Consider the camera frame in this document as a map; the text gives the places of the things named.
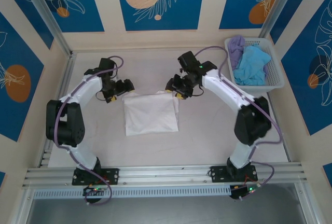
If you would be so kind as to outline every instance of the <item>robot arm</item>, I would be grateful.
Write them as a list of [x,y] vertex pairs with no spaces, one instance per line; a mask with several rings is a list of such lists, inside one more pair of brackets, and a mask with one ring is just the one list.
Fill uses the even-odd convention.
[[[112,77],[113,72],[103,73],[87,81],[87,78],[91,75],[100,71],[113,69],[115,66],[116,63],[114,61],[101,58],[99,67],[89,69],[84,73],[82,81],[86,83],[75,92],[74,96],[71,97],[73,92],[70,92],[70,94],[62,97],[60,100],[51,100],[47,104],[46,137],[54,141],[54,126],[59,108],[68,97],[71,98],[62,111],[62,119],[60,119],[58,126],[58,143],[60,146],[67,147],[81,165],[94,170],[99,175],[101,173],[100,162],[84,140],[85,127],[81,109],[100,91],[103,93],[106,103],[109,103],[116,100],[116,96],[134,90],[134,86],[130,80],[126,79],[122,81],[117,76]],[[75,174],[83,175],[83,180],[80,179],[80,181],[91,177],[79,165]]]
[[237,114],[234,132],[239,142],[227,161],[227,171],[234,180],[242,180],[243,174],[250,166],[250,155],[255,141],[264,137],[271,129],[271,122],[247,100],[259,105],[269,114],[269,105],[264,97],[258,99],[242,91],[225,76],[219,77],[217,67],[207,61],[201,64],[192,52],[187,52],[178,58],[186,75],[175,75],[167,83],[166,90],[177,92],[180,98],[192,96],[196,85],[211,90],[221,98]]

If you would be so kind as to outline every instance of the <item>blue cloth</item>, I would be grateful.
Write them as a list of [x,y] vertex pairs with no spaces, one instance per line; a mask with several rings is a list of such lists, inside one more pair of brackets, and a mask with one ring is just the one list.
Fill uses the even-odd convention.
[[258,46],[244,48],[242,59],[233,70],[235,82],[241,86],[265,85],[264,65],[271,61],[271,56],[261,51]]

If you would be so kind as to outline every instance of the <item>black mounting plate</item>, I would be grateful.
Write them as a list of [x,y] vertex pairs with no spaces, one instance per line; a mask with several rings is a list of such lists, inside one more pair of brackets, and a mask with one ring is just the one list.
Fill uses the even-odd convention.
[[[101,177],[107,178],[110,185],[117,185],[119,178],[119,169],[100,169],[98,173]],[[100,181],[99,178],[90,174],[87,171],[76,169],[73,175],[73,186],[87,186],[90,184],[94,185],[105,185],[103,181]]]
[[247,175],[253,181],[258,181],[256,168],[253,165],[249,165],[246,167],[245,171],[242,171],[241,174],[243,176],[237,176],[237,178],[233,178],[227,172],[227,166],[212,166],[210,167],[210,176],[212,177],[213,183],[230,183],[230,182],[245,182],[245,176]]

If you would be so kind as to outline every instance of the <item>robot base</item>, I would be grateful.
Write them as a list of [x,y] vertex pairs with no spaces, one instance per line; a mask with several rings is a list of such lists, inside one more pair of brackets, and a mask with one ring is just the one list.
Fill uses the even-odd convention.
[[247,178],[250,178],[251,181],[258,181],[255,166],[249,163],[245,167],[237,169],[229,159],[226,166],[210,167],[210,173],[213,183],[245,182]]
[[[93,169],[95,173],[103,177],[110,185],[117,185],[119,178],[119,169],[102,169],[99,159]],[[73,186],[105,185],[105,183],[91,173],[76,168],[73,175]]]

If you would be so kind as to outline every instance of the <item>plastic basket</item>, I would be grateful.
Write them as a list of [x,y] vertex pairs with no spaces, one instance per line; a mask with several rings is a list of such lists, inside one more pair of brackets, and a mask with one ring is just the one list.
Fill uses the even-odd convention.
[[[228,52],[228,42],[231,38],[225,40],[225,48]],[[262,51],[269,54],[272,59],[268,65],[268,76],[265,78],[264,86],[240,86],[238,87],[247,93],[265,93],[275,88],[282,88],[285,85],[285,79],[280,68],[279,59],[277,58],[272,43],[265,38],[245,37],[245,46],[259,45]],[[230,70],[231,81],[235,83],[232,66],[228,56],[228,67]]]

